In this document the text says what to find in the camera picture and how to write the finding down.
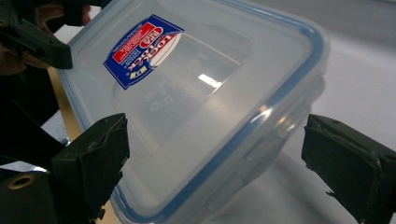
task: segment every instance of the black clamp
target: black clamp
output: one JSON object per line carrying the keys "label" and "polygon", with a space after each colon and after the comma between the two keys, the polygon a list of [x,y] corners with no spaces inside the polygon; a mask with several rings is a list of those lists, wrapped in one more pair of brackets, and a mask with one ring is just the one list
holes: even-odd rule
{"label": "black clamp", "polygon": [[[50,0],[0,0],[0,42],[3,47],[25,52],[55,68],[72,68],[70,47],[43,32],[35,18],[35,8]],[[110,0],[62,0],[63,23],[81,26],[85,5],[105,7]]]}
{"label": "black clamp", "polygon": [[42,162],[39,155],[30,159],[47,164],[46,173],[0,169],[1,222],[94,223],[103,217],[102,206],[129,156],[127,119],[118,114],[94,123],[50,162]]}
{"label": "black clamp", "polygon": [[396,152],[338,120],[310,115],[302,158],[359,223],[390,222],[396,211]]}

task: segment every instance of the sticker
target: sticker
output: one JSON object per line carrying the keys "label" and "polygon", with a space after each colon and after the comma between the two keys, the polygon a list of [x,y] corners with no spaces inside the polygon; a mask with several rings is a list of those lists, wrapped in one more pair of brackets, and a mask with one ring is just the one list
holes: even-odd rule
{"label": "sticker", "polygon": [[166,59],[183,32],[173,23],[151,15],[134,26],[115,45],[104,66],[126,90]]}

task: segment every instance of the plastic food container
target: plastic food container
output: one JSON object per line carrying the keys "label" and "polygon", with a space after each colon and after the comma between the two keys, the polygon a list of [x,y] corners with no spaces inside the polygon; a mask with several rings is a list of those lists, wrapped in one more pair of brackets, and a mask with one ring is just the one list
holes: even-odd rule
{"label": "plastic food container", "polygon": [[112,1],[60,70],[82,129],[128,119],[121,223],[196,223],[276,157],[323,89],[306,21],[231,0]]}

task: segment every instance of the product label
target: product label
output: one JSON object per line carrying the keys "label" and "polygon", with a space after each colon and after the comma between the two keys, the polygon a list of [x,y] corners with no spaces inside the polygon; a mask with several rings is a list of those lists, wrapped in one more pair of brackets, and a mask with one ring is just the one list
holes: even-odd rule
{"label": "product label", "polygon": [[183,32],[173,23],[151,15],[134,26],[116,44],[104,66],[126,90],[165,60]]}

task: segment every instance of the clear plastic lid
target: clear plastic lid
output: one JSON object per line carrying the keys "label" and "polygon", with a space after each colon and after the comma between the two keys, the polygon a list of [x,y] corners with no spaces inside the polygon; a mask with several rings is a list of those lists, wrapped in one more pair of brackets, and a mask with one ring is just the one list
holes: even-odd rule
{"label": "clear plastic lid", "polygon": [[182,190],[323,52],[312,26],[231,0],[113,1],[70,45],[74,68],[61,74],[83,129],[128,119],[116,200],[137,221],[175,212],[199,186]]}

